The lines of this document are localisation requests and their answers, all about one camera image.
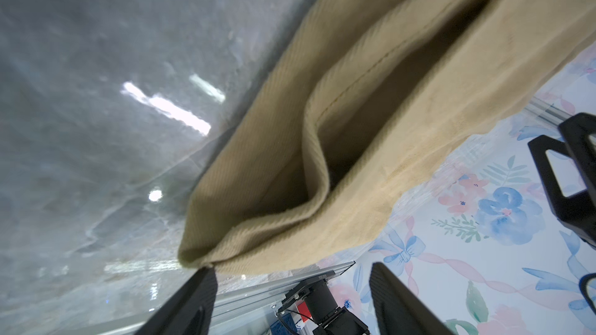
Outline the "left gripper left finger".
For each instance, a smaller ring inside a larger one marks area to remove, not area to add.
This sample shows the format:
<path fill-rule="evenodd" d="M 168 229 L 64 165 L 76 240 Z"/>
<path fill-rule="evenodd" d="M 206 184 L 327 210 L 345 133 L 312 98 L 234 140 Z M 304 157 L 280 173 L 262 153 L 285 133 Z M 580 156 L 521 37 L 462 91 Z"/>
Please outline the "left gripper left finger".
<path fill-rule="evenodd" d="M 208 334 L 217 289 L 215 269 L 201 268 L 136 332 L 136 335 Z"/>

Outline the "khaki long pants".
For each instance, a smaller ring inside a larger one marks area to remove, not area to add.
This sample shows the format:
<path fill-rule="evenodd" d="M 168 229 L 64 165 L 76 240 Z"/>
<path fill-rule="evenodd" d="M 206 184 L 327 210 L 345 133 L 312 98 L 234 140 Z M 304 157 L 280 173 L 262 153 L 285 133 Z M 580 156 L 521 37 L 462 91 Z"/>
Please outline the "khaki long pants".
<path fill-rule="evenodd" d="M 260 275 L 377 238 L 595 39 L 595 0 L 318 0 L 189 200 L 178 260 Z"/>

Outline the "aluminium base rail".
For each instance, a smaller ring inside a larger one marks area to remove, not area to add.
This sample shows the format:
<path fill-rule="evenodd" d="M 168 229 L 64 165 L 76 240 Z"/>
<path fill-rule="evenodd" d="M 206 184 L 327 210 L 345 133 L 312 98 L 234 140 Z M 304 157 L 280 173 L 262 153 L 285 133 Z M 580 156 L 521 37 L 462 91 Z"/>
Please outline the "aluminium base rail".
<path fill-rule="evenodd" d="M 221 327 L 241 316 L 259 314 L 270 317 L 282 304 L 285 295 L 306 279 L 333 279 L 343 275 L 355 263 L 349 261 L 329 268 L 305 268 L 298 273 L 264 282 L 251 287 L 240 288 L 228 293 L 219 293 L 215 299 L 214 327 Z M 116 319 L 104 324 L 94 325 L 80 333 L 84 334 L 134 334 L 149 321 L 158 310 Z"/>

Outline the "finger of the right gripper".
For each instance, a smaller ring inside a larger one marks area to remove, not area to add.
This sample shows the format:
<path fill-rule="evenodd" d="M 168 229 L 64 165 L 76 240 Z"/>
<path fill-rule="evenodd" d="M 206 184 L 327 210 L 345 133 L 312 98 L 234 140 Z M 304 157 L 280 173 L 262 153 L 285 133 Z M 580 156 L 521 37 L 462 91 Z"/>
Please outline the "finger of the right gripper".
<path fill-rule="evenodd" d="M 595 116 L 578 113 L 558 126 L 560 138 L 528 143 L 555 217 L 595 247 Z"/>

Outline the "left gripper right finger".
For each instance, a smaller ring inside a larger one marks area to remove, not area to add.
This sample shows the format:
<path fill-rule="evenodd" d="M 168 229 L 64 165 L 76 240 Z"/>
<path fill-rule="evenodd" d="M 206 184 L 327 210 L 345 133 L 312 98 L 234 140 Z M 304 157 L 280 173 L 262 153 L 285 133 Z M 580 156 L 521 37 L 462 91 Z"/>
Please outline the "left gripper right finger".
<path fill-rule="evenodd" d="M 385 264 L 372 265 L 369 288 L 380 334 L 453 334 Z"/>

